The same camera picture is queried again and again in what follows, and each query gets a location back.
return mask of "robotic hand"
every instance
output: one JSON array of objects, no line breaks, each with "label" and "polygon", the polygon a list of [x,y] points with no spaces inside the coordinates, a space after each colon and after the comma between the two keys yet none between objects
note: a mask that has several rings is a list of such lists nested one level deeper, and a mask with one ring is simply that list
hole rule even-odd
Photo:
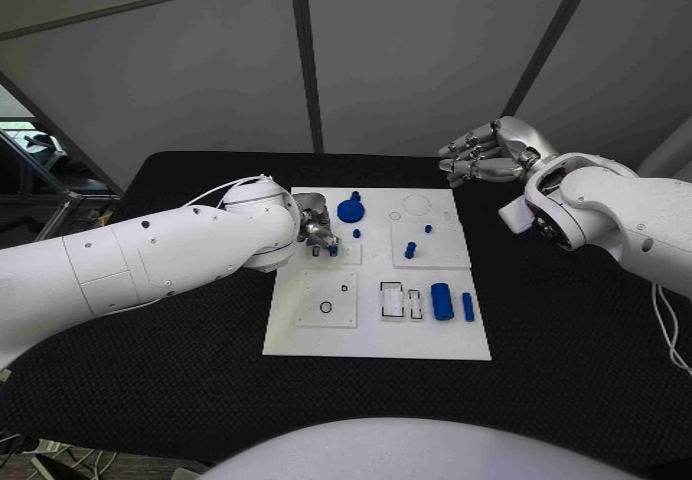
[{"label": "robotic hand", "polygon": [[146,306],[241,267],[276,270],[296,242],[325,248],[341,242],[320,194],[292,196],[264,175],[231,184],[221,209],[191,205],[205,194],[173,210],[0,250],[0,370],[78,323]]},{"label": "robotic hand", "polygon": [[639,178],[620,163],[558,154],[537,130],[502,117],[440,150],[452,187],[472,178],[522,180],[499,214],[515,233],[535,226],[566,250],[603,247],[623,268],[692,297],[692,184]]}]

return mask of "black textured mat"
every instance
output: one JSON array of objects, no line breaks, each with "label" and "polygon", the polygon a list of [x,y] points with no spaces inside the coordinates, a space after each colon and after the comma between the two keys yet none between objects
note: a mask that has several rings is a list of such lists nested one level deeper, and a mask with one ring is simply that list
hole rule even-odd
[{"label": "black textured mat", "polygon": [[[171,152],[145,164],[116,220],[258,173],[287,189],[447,186],[434,159]],[[0,425],[220,460],[320,422],[411,416],[525,434],[630,470],[692,457],[692,379],[668,358],[649,284],[600,249],[512,235],[496,211],[521,188],[476,181],[456,191],[492,362],[264,357],[274,274],[241,270],[34,348],[0,390]],[[674,301],[685,344],[692,313]]]}]

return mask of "white board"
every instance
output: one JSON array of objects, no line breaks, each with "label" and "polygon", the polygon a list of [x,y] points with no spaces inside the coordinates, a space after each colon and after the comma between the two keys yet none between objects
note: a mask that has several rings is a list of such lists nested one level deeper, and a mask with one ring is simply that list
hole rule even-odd
[{"label": "white board", "polygon": [[[349,224],[339,220],[336,207],[355,190],[365,217]],[[325,250],[315,257],[313,247],[300,244],[289,265],[279,270],[264,354],[491,360],[452,190],[292,190],[307,192],[325,195],[332,229],[345,243],[338,257]],[[426,233],[426,225],[431,225],[431,233]],[[359,238],[354,237],[357,228]],[[404,257],[408,241],[419,245],[411,260]],[[403,318],[382,316],[382,282],[403,284]],[[455,318],[447,321],[434,317],[430,287],[436,283],[450,286]],[[413,318],[410,290],[420,291],[423,319]],[[473,298],[473,322],[465,318],[465,292]]]}]

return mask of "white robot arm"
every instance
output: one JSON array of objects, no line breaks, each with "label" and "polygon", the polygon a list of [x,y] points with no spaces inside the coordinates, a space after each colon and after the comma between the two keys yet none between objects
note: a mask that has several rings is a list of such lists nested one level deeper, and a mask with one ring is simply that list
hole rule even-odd
[{"label": "white robot arm", "polygon": [[184,293],[241,267],[276,270],[297,241],[339,243],[325,197],[292,196],[271,177],[235,184],[222,205],[186,205],[0,250],[0,370],[78,323]]},{"label": "white robot arm", "polygon": [[440,150],[453,187],[472,178],[527,182],[501,209],[508,227],[535,226],[567,249],[599,245],[623,268],[692,297],[692,184],[639,178],[620,163],[558,154],[519,119],[504,117]]}]

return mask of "screw hole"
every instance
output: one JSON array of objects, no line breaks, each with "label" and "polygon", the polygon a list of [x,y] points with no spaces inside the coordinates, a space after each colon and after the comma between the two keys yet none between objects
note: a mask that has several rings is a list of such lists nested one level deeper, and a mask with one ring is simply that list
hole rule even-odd
[{"label": "screw hole", "polygon": [[649,253],[649,251],[652,250],[653,248],[653,238],[648,238],[643,242],[642,242],[642,251],[645,253]]}]

